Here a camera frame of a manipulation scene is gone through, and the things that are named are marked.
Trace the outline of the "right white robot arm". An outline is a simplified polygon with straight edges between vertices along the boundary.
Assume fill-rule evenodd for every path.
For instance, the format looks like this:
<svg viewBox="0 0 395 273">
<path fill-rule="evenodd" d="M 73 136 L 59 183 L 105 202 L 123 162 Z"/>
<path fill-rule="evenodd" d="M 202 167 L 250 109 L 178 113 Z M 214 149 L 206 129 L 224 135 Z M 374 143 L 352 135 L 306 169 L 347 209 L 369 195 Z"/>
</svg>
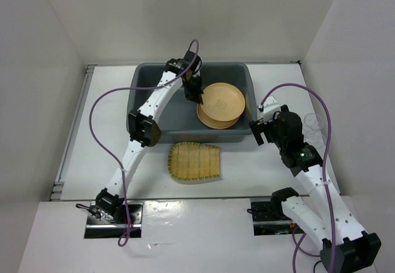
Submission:
<svg viewBox="0 0 395 273">
<path fill-rule="evenodd" d="M 317 208 L 311 210 L 298 192 L 288 187 L 272 193 L 272 216 L 294 221 L 319 248 L 320 260 L 328 272 L 356 272 L 371 266 L 381 240 L 366 231 L 331 180 L 324 178 L 323 159 L 304 141 L 301 118 L 277 103 L 259 105 L 259 111 L 262 118 L 249 124 L 257 144 L 275 144 L 281 161 Z"/>
</svg>

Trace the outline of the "tan plate with bear print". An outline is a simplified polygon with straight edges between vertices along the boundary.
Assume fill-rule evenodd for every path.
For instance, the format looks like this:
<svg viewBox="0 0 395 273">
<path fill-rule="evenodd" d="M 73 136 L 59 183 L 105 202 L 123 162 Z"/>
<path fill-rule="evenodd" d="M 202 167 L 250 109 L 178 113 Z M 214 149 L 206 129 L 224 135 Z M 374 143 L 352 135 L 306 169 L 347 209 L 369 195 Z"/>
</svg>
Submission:
<svg viewBox="0 0 395 273">
<path fill-rule="evenodd" d="M 228 83 L 213 83 L 207 86 L 202 95 L 203 112 L 211 119 L 228 122 L 238 118 L 246 107 L 242 92 Z"/>
</svg>

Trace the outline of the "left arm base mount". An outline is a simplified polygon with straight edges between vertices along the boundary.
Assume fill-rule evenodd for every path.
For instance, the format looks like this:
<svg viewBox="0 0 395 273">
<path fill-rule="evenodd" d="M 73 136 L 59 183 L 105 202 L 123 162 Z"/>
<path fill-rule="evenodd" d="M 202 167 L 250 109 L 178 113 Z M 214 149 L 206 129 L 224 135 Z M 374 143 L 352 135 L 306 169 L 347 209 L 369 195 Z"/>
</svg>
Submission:
<svg viewBox="0 0 395 273">
<path fill-rule="evenodd" d="M 89 204 L 77 203 L 77 209 L 87 212 L 85 225 L 85 239 L 102 239 L 102 238 L 119 238 L 127 231 L 127 215 L 125 208 L 121 209 L 121 213 L 117 219 L 98 211 L 94 202 Z M 142 232 L 143 220 L 143 203 L 128 203 L 131 232 L 130 238 L 140 238 Z"/>
</svg>

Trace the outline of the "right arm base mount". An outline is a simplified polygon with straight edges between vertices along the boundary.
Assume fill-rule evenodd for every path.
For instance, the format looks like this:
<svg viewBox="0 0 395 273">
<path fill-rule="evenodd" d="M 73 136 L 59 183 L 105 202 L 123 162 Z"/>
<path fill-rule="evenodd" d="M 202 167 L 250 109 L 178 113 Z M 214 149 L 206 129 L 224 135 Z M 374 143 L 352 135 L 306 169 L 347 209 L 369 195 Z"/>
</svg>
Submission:
<svg viewBox="0 0 395 273">
<path fill-rule="evenodd" d="M 278 198 L 251 198 L 246 212 L 251 216 L 255 236 L 289 235 L 302 233 L 295 221 L 286 217 L 280 208 Z"/>
</svg>

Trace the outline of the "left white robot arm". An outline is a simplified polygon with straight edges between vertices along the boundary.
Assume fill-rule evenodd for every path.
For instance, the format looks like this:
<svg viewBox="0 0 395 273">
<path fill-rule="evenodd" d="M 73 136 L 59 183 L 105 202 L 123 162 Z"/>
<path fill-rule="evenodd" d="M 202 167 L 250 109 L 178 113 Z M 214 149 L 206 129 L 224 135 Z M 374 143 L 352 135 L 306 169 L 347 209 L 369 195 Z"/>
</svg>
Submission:
<svg viewBox="0 0 395 273">
<path fill-rule="evenodd" d="M 184 88 L 188 101 L 202 104 L 202 79 L 199 74 L 201 58 L 197 52 L 188 50 L 183 58 L 166 62 L 162 76 L 154 87 L 131 87 L 130 90 L 150 91 L 144 104 L 132 109 L 127 115 L 130 141 L 122 159 L 111 153 L 102 143 L 99 146 L 117 162 L 111 181 L 96 197 L 96 209 L 108 223 L 130 219 L 127 205 L 127 187 L 146 151 L 158 144 L 161 130 L 158 121 L 172 96 Z"/>
</svg>

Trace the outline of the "tan plate with square print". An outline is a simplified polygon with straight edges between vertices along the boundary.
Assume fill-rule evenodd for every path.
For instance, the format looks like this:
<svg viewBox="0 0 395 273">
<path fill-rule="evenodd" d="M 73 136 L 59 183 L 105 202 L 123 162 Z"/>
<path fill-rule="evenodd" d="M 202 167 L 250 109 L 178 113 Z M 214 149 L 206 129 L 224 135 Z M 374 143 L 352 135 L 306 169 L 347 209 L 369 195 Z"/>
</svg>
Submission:
<svg viewBox="0 0 395 273">
<path fill-rule="evenodd" d="M 215 120 L 213 118 L 210 118 L 201 108 L 201 105 L 198 104 L 196 107 L 196 113 L 197 113 L 197 117 L 198 119 L 207 127 L 212 128 L 212 129 L 217 129 L 217 130 L 223 130 L 223 129 L 227 129 L 230 128 L 231 126 L 233 126 L 235 123 L 237 123 L 237 121 L 239 120 L 238 118 L 235 118 L 234 120 L 230 120 L 230 121 L 219 121 L 219 120 Z"/>
</svg>

